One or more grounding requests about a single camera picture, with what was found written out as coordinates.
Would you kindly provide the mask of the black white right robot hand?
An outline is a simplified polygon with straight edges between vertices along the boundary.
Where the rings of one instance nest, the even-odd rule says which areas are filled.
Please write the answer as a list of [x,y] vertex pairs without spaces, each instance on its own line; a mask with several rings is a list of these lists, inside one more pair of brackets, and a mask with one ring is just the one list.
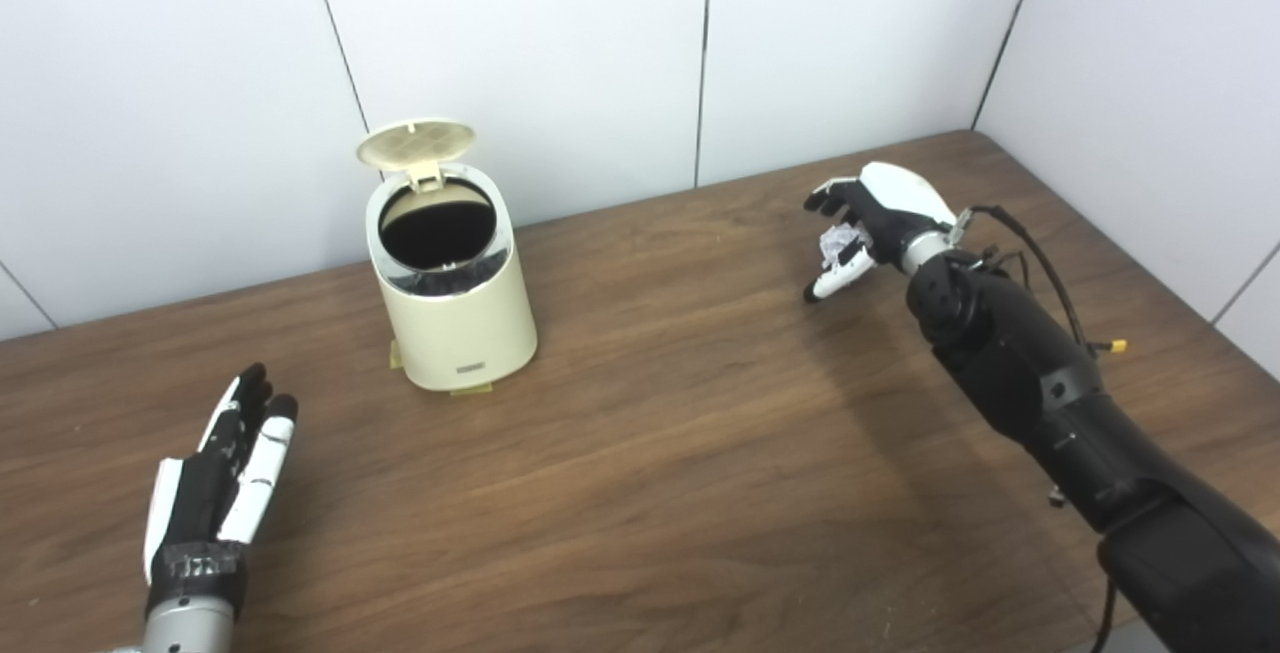
[[823,273],[804,289],[818,303],[877,268],[892,266],[914,275],[932,259],[957,248],[956,214],[923,175],[895,164],[874,161],[858,175],[837,175],[819,184],[803,204],[822,216],[842,214],[854,230]]

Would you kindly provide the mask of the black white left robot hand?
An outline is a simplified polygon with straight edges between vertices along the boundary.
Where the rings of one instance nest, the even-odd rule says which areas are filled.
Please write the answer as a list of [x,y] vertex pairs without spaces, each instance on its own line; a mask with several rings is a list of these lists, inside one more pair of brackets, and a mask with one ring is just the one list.
[[214,406],[193,453],[160,461],[143,536],[143,613],[211,597],[238,617],[250,547],[262,526],[300,412],[276,393],[264,364],[250,365]]

